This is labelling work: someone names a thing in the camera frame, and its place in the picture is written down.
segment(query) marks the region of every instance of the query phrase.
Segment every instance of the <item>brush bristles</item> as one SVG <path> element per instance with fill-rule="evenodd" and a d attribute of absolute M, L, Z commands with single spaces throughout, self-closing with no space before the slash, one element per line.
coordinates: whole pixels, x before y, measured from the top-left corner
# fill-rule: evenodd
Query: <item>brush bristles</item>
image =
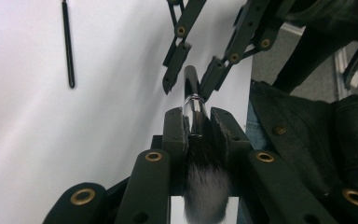
<path fill-rule="evenodd" d="M 189 137 L 185 198 L 191 224 L 214 224 L 226 216 L 229 176 L 215 148 L 202 137 Z"/>

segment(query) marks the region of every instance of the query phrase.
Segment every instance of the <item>rivet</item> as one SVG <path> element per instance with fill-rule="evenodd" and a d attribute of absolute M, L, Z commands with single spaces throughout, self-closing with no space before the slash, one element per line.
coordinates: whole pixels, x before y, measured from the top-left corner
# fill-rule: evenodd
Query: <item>rivet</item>
<path fill-rule="evenodd" d="M 179 34 L 179 35 L 184 35 L 185 32 L 186 32 L 185 26 L 179 26 L 179 28 L 178 28 L 178 34 Z"/>
<path fill-rule="evenodd" d="M 234 63 L 236 62 L 238 59 L 240 58 L 240 56 L 238 54 L 232 54 L 230 56 L 230 60 Z"/>
<path fill-rule="evenodd" d="M 270 44 L 271 44 L 271 40 L 265 39 L 261 42 L 261 48 L 263 48 L 263 49 L 268 48 Z"/>
<path fill-rule="evenodd" d="M 286 133 L 286 128 L 283 127 L 282 125 L 276 125 L 272 131 L 277 134 L 277 135 L 282 135 L 284 133 Z"/>

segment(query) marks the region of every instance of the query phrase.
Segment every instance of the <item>black brush handle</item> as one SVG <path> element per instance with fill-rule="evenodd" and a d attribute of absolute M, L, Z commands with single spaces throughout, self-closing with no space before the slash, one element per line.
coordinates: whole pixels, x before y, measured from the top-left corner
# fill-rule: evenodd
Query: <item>black brush handle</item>
<path fill-rule="evenodd" d="M 199 94 L 200 83 L 197 77 L 197 70 L 194 66 L 189 65 L 185 68 L 185 99 L 189 95 Z"/>

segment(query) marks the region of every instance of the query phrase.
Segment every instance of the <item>silver ferrule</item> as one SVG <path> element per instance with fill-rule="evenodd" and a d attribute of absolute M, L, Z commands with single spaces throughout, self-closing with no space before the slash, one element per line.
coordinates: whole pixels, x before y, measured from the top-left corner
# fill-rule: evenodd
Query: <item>silver ferrule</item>
<path fill-rule="evenodd" d="M 203 99 L 197 95 L 188 95 L 183 106 L 185 129 L 188 135 L 204 134 L 205 120 L 208 119 Z"/>

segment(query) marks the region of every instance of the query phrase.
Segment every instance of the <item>black metal bracket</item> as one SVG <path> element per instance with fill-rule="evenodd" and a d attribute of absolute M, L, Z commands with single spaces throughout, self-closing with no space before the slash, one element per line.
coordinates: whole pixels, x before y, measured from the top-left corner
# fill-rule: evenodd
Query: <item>black metal bracket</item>
<path fill-rule="evenodd" d="M 242 6 L 234 22 L 234 33 L 223 59 L 213 57 L 201 80 L 200 95 L 207 101 L 219 91 L 232 65 L 272 48 L 276 36 L 295 0 L 250 0 Z"/>
<path fill-rule="evenodd" d="M 358 223 L 358 188 L 337 186 L 321 204 L 275 153 L 253 150 L 241 126 L 213 107 L 217 147 L 225 148 L 231 196 L 253 223 Z M 130 178 L 111 189 L 83 183 L 68 189 L 44 223 L 170 223 L 170 196 L 183 195 L 186 138 L 180 107 L 168 111 L 163 135 L 139 154 Z"/>
<path fill-rule="evenodd" d="M 175 85 L 179 72 L 186 61 L 187 54 L 191 49 L 191 45 L 186 43 L 186 38 L 191 31 L 197 17 L 202 11 L 206 0 L 189 0 L 184 6 L 183 0 L 167 0 L 171 12 L 172 23 L 174 27 L 175 37 L 164 59 L 163 65 L 167 67 L 167 71 L 162 80 L 162 87 L 168 94 Z M 176 18 L 174 7 L 179 6 L 182 15 L 179 21 Z"/>

